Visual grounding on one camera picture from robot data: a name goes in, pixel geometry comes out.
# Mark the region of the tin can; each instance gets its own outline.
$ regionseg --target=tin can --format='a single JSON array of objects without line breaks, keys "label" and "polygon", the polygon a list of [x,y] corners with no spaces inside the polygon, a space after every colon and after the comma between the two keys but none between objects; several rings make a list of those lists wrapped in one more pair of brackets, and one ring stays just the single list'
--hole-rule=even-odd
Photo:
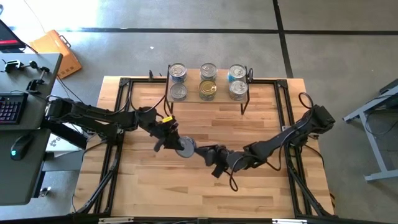
[{"label": "tin can", "polygon": [[229,96],[232,100],[243,100],[248,91],[248,84],[241,80],[235,80],[229,84]]},{"label": "tin can", "polygon": [[243,80],[246,75],[246,69],[242,65],[232,65],[228,70],[228,81]]},{"label": "tin can", "polygon": [[217,77],[217,67],[212,63],[204,63],[200,67],[200,79],[215,81]]},{"label": "tin can", "polygon": [[187,87],[182,83],[174,84],[170,87],[170,95],[173,100],[183,101],[187,97]]},{"label": "tin can", "polygon": [[217,85],[214,81],[203,80],[199,84],[199,96],[205,101],[211,101],[214,99],[217,92]]},{"label": "tin can", "polygon": [[195,149],[197,148],[197,144],[196,144],[195,140],[193,140],[192,138],[190,138],[188,136],[182,136],[182,137],[180,137],[178,142],[183,147],[183,150],[175,150],[175,152],[179,156],[181,156],[183,158],[189,158],[189,157],[193,156],[193,154],[195,153]]},{"label": "tin can", "polygon": [[183,83],[187,79],[187,68],[181,63],[175,63],[169,68],[170,78],[174,83]]}]

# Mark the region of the wooden tabletop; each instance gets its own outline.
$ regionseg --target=wooden tabletop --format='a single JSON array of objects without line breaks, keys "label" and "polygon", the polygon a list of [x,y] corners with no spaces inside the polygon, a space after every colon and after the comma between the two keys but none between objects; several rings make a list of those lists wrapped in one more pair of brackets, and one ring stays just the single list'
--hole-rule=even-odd
[{"label": "wooden tabletop", "polygon": [[[104,77],[98,100],[100,108],[113,110],[119,78]],[[288,84],[294,118],[298,120],[307,110],[298,99],[298,93],[305,91],[304,81],[288,79]],[[164,95],[165,84],[136,83],[133,91],[135,107],[153,105]],[[255,84],[250,86],[250,91],[251,100],[244,115],[240,114],[240,107],[236,104],[176,104],[174,115],[180,123],[180,135],[195,139],[198,146],[225,144],[232,150],[242,150],[249,143],[275,136],[280,130],[273,86]],[[99,141],[91,140],[88,147]],[[156,141],[141,128],[126,134],[112,216],[294,216],[284,157],[279,172],[263,165],[235,173],[239,191],[233,192],[229,188],[228,176],[223,174],[219,179],[213,177],[211,172],[214,167],[206,167],[202,157],[194,155],[184,159],[170,149],[161,149],[156,153],[153,150]],[[310,139],[308,145],[318,150],[315,140]],[[105,148],[100,146],[85,154],[75,191],[77,209],[89,199],[98,185]],[[302,159],[309,189],[324,209],[333,213],[321,158],[304,148]],[[269,162],[278,166],[277,153],[269,158]],[[304,210],[302,194],[297,189],[300,207]]]},{"label": "wooden tabletop", "polygon": [[217,91],[213,100],[204,101],[199,96],[199,84],[201,82],[200,69],[187,69],[187,79],[183,83],[187,88],[187,98],[183,101],[175,101],[170,95],[170,88],[175,83],[169,79],[169,89],[167,91],[167,100],[177,103],[245,103],[248,96],[245,95],[242,100],[233,100],[229,97],[229,82],[227,78],[228,69],[218,69],[216,77]]}]

